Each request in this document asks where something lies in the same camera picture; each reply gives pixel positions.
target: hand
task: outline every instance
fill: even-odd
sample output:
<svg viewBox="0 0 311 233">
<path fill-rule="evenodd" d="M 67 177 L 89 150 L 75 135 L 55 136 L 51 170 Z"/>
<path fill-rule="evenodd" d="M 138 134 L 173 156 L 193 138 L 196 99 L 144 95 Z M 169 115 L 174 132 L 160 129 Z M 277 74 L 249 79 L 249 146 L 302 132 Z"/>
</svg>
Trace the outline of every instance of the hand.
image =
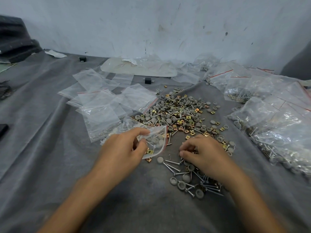
<svg viewBox="0 0 311 233">
<path fill-rule="evenodd" d="M 137 136 L 149 133 L 148 129 L 137 127 L 112 135 L 103 144 L 98 160 L 88 177 L 105 183 L 103 191 L 110 191 L 138 166 L 148 146 L 146 139 L 142 138 L 138 142 Z"/>
<path fill-rule="evenodd" d="M 197 147 L 199 154 L 193 154 Z M 208 177 L 220 181 L 224 185 L 230 182 L 231 177 L 241 171 L 231 160 L 222 145 L 208 136 L 198 135 L 184 142 L 179 148 L 179 155 L 194 164 Z"/>
</svg>

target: black fabric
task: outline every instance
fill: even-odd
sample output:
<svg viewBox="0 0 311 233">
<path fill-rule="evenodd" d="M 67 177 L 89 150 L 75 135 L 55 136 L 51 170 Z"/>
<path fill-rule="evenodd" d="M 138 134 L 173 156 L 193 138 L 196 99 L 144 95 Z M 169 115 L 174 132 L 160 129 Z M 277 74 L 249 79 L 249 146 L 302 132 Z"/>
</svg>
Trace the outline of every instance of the black fabric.
<svg viewBox="0 0 311 233">
<path fill-rule="evenodd" d="M 94 68 L 106 58 L 79 56 L 56 59 L 40 52 L 0 74 L 10 80 L 15 92 L 0 101 L 0 123 L 10 129 L 0 141 L 0 232 L 35 232 L 69 195 L 78 178 L 92 167 L 100 149 L 91 143 L 81 114 L 66 104 L 57 92 L 76 82 L 72 74 Z M 223 132 L 236 143 L 232 158 L 254 180 L 263 198 L 289 232 L 309 232 L 311 186 L 300 175 L 281 165 L 272 166 L 264 155 L 232 125 L 225 115 L 239 103 L 225 101 L 223 95 L 205 83 L 189 87 L 168 78 L 134 76 L 161 95 L 175 87 L 205 101 L 218 102 L 216 114 L 203 117 L 227 124 Z M 178 147 L 185 140 L 178 132 L 161 154 L 178 161 Z M 230 198 L 208 193 L 203 200 L 192 199 L 169 183 L 170 171 L 142 160 L 138 168 L 120 183 L 92 212 L 81 232 L 243 232 Z"/>
</svg>

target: black phone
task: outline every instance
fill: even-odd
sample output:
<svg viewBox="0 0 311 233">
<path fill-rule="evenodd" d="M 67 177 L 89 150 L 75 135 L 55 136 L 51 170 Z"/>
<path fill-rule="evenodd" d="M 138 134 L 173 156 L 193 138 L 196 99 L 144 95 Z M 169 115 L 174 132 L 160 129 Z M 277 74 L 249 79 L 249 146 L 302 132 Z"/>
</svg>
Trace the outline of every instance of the black phone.
<svg viewBox="0 0 311 233">
<path fill-rule="evenodd" d="M 9 125 L 0 124 L 0 138 L 5 134 L 5 132 L 9 129 Z"/>
</svg>

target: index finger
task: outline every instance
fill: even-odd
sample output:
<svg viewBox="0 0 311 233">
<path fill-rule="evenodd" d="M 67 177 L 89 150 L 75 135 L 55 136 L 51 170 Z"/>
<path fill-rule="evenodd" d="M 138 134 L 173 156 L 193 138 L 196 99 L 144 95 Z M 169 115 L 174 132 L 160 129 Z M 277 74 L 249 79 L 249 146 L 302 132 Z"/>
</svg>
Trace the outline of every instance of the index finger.
<svg viewBox="0 0 311 233">
<path fill-rule="evenodd" d="M 193 147 L 195 147 L 195 146 L 198 146 L 199 141 L 200 141 L 200 138 L 199 138 L 199 137 L 198 137 L 198 138 L 196 138 L 196 137 L 190 138 L 190 139 L 188 139 L 187 141 L 185 141 L 185 142 L 180 146 L 179 150 L 180 150 L 180 151 L 182 151 L 182 150 L 187 150 L 187 149 L 189 149 L 189 148 L 193 148 Z"/>
<path fill-rule="evenodd" d="M 135 137 L 138 137 L 139 135 L 146 136 L 150 133 L 150 131 L 146 128 L 136 127 L 125 133 L 127 133 L 127 135 L 130 135 L 134 139 Z"/>
</svg>

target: gray cloth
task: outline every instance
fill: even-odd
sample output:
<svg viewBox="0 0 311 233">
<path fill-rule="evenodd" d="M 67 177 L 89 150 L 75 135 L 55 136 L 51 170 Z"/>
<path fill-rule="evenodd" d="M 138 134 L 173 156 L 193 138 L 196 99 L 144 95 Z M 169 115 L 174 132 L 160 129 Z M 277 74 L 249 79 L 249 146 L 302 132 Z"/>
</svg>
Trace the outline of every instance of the gray cloth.
<svg viewBox="0 0 311 233">
<path fill-rule="evenodd" d="M 82 115 L 57 92 L 76 82 L 72 74 L 94 68 L 106 59 L 88 56 L 87 62 L 81 63 L 77 55 L 67 55 L 56 59 L 40 52 L 0 74 L 0 80 L 10 80 L 16 90 L 0 102 L 0 123 L 10 126 L 0 141 L 0 232 L 38 230 L 69 195 L 77 179 L 91 169 L 99 152 L 99 141 L 90 142 Z M 132 84 L 143 83 L 143 78 L 135 76 Z M 189 87 L 168 78 L 153 80 L 151 85 L 142 85 L 153 91 L 163 89 L 163 95 L 174 87 Z M 232 158 L 254 180 L 277 218 L 290 232 L 309 231 L 310 184 L 281 165 L 270 165 L 224 118 L 239 103 L 225 101 L 216 88 L 205 83 L 189 87 L 182 94 L 221 105 L 214 115 L 204 111 L 205 124 L 215 120 L 229 126 L 222 135 L 236 143 Z M 178 132 L 161 156 L 168 159 L 171 154 L 172 160 L 178 161 L 178 148 L 184 138 L 185 134 Z M 170 177 L 170 171 L 158 165 L 155 158 L 150 163 L 142 160 L 92 212 L 81 231 L 244 231 L 229 193 L 224 192 L 225 197 L 207 193 L 203 200 L 192 199 L 170 185 Z"/>
</svg>

